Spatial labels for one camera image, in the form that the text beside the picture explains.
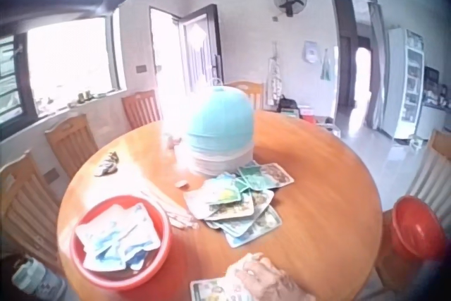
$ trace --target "window sill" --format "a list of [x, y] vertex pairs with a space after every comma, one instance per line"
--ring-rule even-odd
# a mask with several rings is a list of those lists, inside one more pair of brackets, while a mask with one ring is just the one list
[[57, 116], [60, 116], [60, 115], [66, 114], [66, 113], [71, 113], [71, 112], [78, 113], [79, 110], [84, 108], [84, 107], [88, 107], [88, 106], [93, 105], [93, 104], [95, 104], [97, 102], [100, 102], [101, 100], [108, 99], [108, 98], [111, 98], [111, 97], [115, 97], [115, 96], [122, 97], [126, 92], [127, 92], [127, 90], [117, 90], [115, 92], [110, 92], [110, 93], [106, 94], [105, 97], [92, 99], [92, 100], [89, 100], [88, 102], [85, 102], [84, 104], [77, 104], [74, 107], [71, 107], [71, 108], [67, 107], [67, 108], [64, 108], [64, 109], [60, 109], [60, 110], [58, 110], [58, 111], [56, 111], [54, 113], [50, 113], [50, 114], [47, 114], [45, 116], [42, 116], [42, 117], [39, 118], [38, 121], [34, 122], [32, 125], [29, 125], [26, 128], [23, 128], [22, 130], [19, 130], [18, 132], [14, 133], [14, 134], [10, 135], [9, 137], [7, 137], [6, 139], [2, 140], [0, 142], [0, 145], [2, 145], [3, 143], [8, 142], [9, 140], [17, 137], [18, 135], [20, 135], [22, 133], [26, 133], [27, 131], [29, 131], [31, 129], [37, 128], [40, 125], [48, 123], [51, 119], [54, 119]]

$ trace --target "black bag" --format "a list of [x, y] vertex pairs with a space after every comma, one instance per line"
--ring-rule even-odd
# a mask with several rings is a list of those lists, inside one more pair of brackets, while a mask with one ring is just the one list
[[295, 109], [301, 118], [299, 108], [297, 107], [297, 102], [293, 99], [287, 99], [282, 95], [279, 99], [279, 105], [277, 106], [277, 112], [280, 113], [282, 109]]

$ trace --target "bottle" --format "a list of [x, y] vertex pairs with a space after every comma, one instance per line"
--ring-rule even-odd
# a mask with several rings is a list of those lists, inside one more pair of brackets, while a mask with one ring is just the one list
[[67, 288], [63, 278], [29, 256], [18, 262], [18, 269], [11, 281], [24, 293], [42, 301], [59, 300]]

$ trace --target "blue dome cover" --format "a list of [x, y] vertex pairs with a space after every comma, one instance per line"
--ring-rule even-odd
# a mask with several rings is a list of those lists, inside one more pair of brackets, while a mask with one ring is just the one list
[[246, 147], [254, 134], [254, 109], [234, 87], [204, 88], [193, 97], [186, 141], [195, 152], [221, 153]]

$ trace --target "hanging cloth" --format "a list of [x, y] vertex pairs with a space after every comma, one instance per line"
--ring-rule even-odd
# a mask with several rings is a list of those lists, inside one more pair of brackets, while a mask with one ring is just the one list
[[273, 56], [268, 63], [268, 77], [266, 79], [266, 104], [277, 105], [282, 95], [282, 79], [280, 79], [280, 67], [277, 42], [273, 42]]
[[324, 51], [323, 69], [321, 70], [321, 80], [330, 81], [330, 62], [328, 49]]

